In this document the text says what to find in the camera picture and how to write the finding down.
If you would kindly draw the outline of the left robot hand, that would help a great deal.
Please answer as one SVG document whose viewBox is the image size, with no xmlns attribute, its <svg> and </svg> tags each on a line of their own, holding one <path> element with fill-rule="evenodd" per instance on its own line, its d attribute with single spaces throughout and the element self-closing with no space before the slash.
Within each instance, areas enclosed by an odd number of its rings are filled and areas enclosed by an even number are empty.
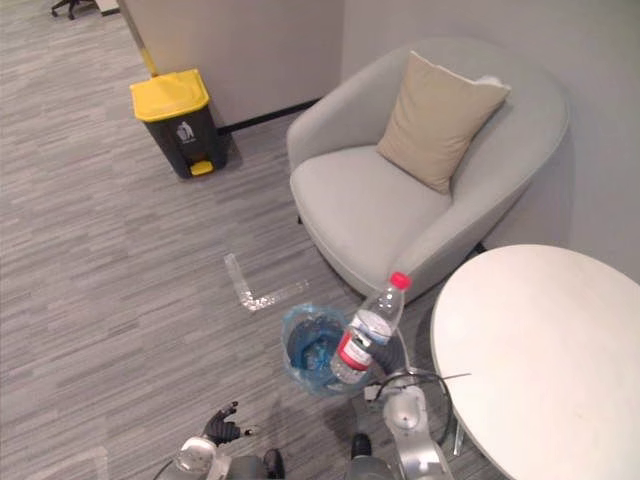
<svg viewBox="0 0 640 480">
<path fill-rule="evenodd" d="M 258 426 L 241 427 L 228 417 L 237 412 L 238 401 L 232 401 L 219 409 L 206 423 L 203 436 L 216 446 L 228 444 L 243 437 L 256 436 L 260 429 Z"/>
</svg>

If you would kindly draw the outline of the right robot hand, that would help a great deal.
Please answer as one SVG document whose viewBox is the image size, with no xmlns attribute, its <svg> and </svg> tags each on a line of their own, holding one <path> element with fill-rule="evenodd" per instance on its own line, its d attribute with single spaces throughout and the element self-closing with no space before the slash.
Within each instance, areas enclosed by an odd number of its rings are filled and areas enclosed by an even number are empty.
<svg viewBox="0 0 640 480">
<path fill-rule="evenodd" d="M 367 347 L 367 352 L 376 364 L 374 370 L 377 380 L 402 373 L 407 368 L 404 341 L 398 334 L 394 334 L 385 344 L 372 342 Z"/>
</svg>

